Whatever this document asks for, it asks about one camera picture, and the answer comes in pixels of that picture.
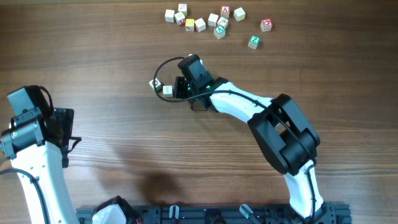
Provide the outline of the soccer ball wooden block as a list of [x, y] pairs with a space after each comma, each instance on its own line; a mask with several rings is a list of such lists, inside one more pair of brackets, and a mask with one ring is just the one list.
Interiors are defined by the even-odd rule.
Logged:
[[162, 82], [160, 82], [157, 78], [154, 78], [151, 81], [149, 81], [149, 85], [156, 92], [159, 92], [163, 87]]

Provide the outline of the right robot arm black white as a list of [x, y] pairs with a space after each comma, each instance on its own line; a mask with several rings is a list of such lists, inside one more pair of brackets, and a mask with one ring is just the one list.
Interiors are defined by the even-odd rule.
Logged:
[[320, 138], [295, 101], [285, 94], [256, 96], [224, 78], [215, 79], [195, 54], [177, 67], [188, 100], [246, 123], [267, 162], [284, 176], [294, 212], [307, 223], [318, 221], [323, 205], [315, 177]]

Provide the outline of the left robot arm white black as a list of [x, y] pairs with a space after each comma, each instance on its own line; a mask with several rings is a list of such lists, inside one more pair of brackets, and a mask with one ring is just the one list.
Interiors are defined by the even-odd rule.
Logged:
[[43, 86], [8, 93], [15, 113], [1, 134], [1, 151], [22, 184], [32, 223], [140, 223], [139, 214], [120, 196], [93, 208], [74, 209], [63, 170], [80, 137], [72, 135], [74, 110], [56, 108]]

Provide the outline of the wooden block red sides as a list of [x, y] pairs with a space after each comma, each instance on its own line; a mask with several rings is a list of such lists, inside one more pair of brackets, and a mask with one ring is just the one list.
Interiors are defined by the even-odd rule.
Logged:
[[173, 86], [172, 85], [163, 86], [162, 94], [163, 94], [163, 97], [172, 98], [174, 96], [174, 94], [173, 94]]

